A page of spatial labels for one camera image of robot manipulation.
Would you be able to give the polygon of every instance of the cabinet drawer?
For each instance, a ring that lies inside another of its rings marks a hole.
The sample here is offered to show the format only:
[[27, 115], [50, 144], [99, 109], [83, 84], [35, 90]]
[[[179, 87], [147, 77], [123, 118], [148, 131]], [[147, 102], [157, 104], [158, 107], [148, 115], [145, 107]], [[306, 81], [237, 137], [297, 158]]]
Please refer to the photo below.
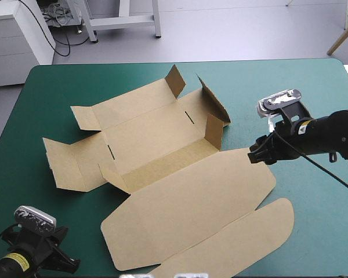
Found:
[[24, 83], [36, 65], [33, 53], [0, 56], [0, 86]]
[[31, 52], [31, 48], [24, 36], [13, 36], [11, 38], [0, 39], [0, 56]]
[[0, 19], [0, 38], [23, 36], [15, 19]]

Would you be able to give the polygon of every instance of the flattened cardboard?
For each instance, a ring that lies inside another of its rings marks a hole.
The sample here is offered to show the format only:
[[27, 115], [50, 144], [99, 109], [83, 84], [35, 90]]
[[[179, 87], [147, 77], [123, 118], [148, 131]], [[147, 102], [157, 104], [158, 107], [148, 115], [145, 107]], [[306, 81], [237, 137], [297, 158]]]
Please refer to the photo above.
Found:
[[101, 225], [115, 267], [160, 264], [257, 208], [276, 180], [247, 153], [216, 152], [132, 194]]
[[291, 202], [278, 199], [175, 254], [150, 274], [168, 278], [176, 273], [205, 272], [209, 277], [233, 277], [279, 248], [289, 238], [293, 223]]
[[174, 65], [151, 84], [71, 107], [81, 129], [100, 133], [71, 145], [44, 138], [57, 187], [87, 192], [108, 181], [131, 194], [219, 151], [230, 119], [200, 82], [202, 89], [177, 101], [185, 82]]

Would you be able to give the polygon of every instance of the cardboard flap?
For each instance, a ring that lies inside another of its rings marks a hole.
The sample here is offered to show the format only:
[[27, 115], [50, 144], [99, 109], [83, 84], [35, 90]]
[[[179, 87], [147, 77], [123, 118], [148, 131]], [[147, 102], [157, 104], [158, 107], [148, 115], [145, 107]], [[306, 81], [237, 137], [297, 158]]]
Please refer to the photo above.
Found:
[[87, 192], [106, 183], [99, 163], [116, 169], [102, 133], [71, 145], [46, 138], [44, 144], [58, 188]]
[[188, 113], [196, 127], [205, 135], [208, 115], [211, 114], [223, 122], [223, 126], [230, 124], [227, 111], [219, 100], [199, 78], [202, 88], [197, 89], [178, 99], [178, 103]]
[[209, 114], [206, 122], [205, 139], [215, 148], [221, 149], [223, 135], [223, 121]]
[[169, 71], [168, 75], [165, 77], [167, 84], [169, 85], [175, 98], [179, 96], [185, 87], [186, 83], [183, 80], [177, 67], [173, 65], [172, 69]]
[[217, 152], [134, 192], [101, 224], [116, 268], [159, 264], [257, 208], [276, 180], [248, 152]]
[[57, 187], [85, 192], [84, 179], [70, 146], [47, 138], [43, 142]]
[[76, 121], [82, 130], [102, 130], [94, 114], [93, 107], [71, 106]]
[[202, 79], [197, 76], [198, 79], [201, 82], [201, 86], [202, 86], [202, 92], [207, 94], [215, 103], [215, 105], [218, 107], [218, 114], [216, 115], [219, 119], [221, 119], [224, 123], [225, 126], [229, 125], [231, 123], [231, 119], [226, 111], [226, 109], [224, 108], [224, 106], [220, 103], [220, 101], [215, 97], [215, 95], [213, 94], [213, 92], [209, 89], [209, 87], [204, 83], [204, 81], [202, 81]]
[[174, 255], [150, 274], [168, 278], [176, 273], [205, 272], [209, 277], [233, 277], [279, 248], [289, 238], [293, 223], [291, 202], [278, 199]]
[[121, 189], [122, 191], [128, 194], [132, 193], [132, 191], [129, 190], [129, 188], [126, 186], [125, 181], [118, 174], [116, 168], [112, 169], [110, 164], [99, 163], [99, 169], [103, 178], [110, 184], [116, 186], [117, 188]]

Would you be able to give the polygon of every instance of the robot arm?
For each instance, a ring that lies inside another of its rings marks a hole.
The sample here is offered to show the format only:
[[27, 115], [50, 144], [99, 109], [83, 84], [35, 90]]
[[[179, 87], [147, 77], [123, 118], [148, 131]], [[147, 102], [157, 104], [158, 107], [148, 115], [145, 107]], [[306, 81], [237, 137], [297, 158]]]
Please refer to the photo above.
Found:
[[[286, 90], [258, 102], [258, 114], [269, 118], [271, 133], [259, 137], [250, 147], [251, 163], [273, 164], [298, 158], [300, 155], [279, 136], [305, 155], [328, 153], [330, 162], [335, 162], [338, 152], [348, 160], [348, 110], [313, 119], [300, 99], [298, 90]], [[274, 127], [270, 119], [277, 115], [283, 120]]]

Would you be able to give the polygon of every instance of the white table frame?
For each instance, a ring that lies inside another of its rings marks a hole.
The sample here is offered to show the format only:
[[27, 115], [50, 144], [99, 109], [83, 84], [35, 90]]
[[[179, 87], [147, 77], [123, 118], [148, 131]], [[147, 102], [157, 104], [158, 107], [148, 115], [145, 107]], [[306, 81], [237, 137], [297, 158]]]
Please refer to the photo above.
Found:
[[156, 38], [161, 37], [160, 15], [158, 11], [158, 0], [152, 0], [153, 14], [144, 16], [130, 16], [130, 0], [120, 0], [119, 17], [108, 17], [104, 19], [93, 19], [89, 10], [87, 0], [77, 0], [85, 27], [90, 40], [98, 42], [96, 31], [112, 30], [129, 27], [155, 26]]

